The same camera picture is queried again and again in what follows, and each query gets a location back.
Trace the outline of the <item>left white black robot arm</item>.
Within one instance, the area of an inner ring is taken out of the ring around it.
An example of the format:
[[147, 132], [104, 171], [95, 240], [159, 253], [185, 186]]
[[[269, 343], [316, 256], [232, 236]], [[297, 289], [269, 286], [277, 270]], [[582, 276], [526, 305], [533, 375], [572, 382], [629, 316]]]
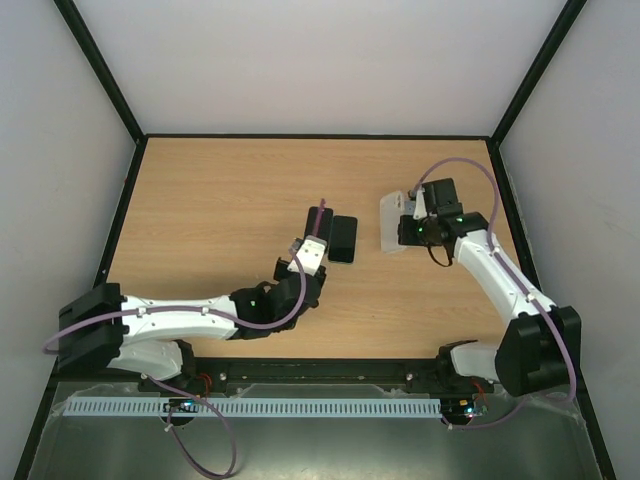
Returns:
[[201, 300], [151, 300], [103, 283], [63, 307], [45, 350], [64, 373], [124, 370], [169, 380], [194, 372], [191, 338], [255, 340], [291, 330], [318, 306], [324, 265], [276, 262], [274, 280]]

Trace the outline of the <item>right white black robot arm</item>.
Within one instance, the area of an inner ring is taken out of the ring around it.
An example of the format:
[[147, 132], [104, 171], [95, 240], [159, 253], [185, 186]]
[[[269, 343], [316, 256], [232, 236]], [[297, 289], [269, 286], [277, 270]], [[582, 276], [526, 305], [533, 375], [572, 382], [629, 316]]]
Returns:
[[562, 385], [575, 389], [581, 319], [559, 307], [509, 258], [492, 224], [467, 212], [452, 179], [422, 184], [416, 193], [397, 191], [380, 202], [381, 248], [444, 249], [441, 267], [464, 267], [493, 304], [506, 330], [498, 345], [463, 340], [441, 347], [436, 379], [455, 392], [471, 377], [500, 384], [520, 397]]

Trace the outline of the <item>black phone blue edge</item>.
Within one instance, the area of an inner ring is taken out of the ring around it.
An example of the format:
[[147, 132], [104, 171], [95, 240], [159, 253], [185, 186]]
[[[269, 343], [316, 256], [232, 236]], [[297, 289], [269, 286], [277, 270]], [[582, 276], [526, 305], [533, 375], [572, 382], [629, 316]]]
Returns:
[[308, 210], [306, 225], [303, 237], [313, 236], [329, 244], [332, 230], [334, 211], [331, 208], [324, 208], [319, 212], [318, 206], [310, 207]]

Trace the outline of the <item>black phone magenta edge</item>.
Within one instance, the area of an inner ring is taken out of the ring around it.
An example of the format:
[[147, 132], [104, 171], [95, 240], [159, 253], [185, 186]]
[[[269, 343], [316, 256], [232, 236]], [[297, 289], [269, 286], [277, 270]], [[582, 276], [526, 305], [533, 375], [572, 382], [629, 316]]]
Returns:
[[320, 200], [319, 205], [316, 208], [314, 224], [312, 229], [312, 234], [314, 237], [317, 237], [317, 238], [322, 237], [323, 222], [326, 217], [326, 213], [327, 213], [326, 199], [322, 198]]

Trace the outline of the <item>black phone green edge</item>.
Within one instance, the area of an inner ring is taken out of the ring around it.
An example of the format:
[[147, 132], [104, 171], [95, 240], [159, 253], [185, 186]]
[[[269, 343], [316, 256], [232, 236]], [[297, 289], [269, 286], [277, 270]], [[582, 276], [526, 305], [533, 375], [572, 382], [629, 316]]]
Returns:
[[355, 260], [358, 220], [352, 216], [333, 218], [329, 241], [328, 260], [333, 263], [352, 264]]

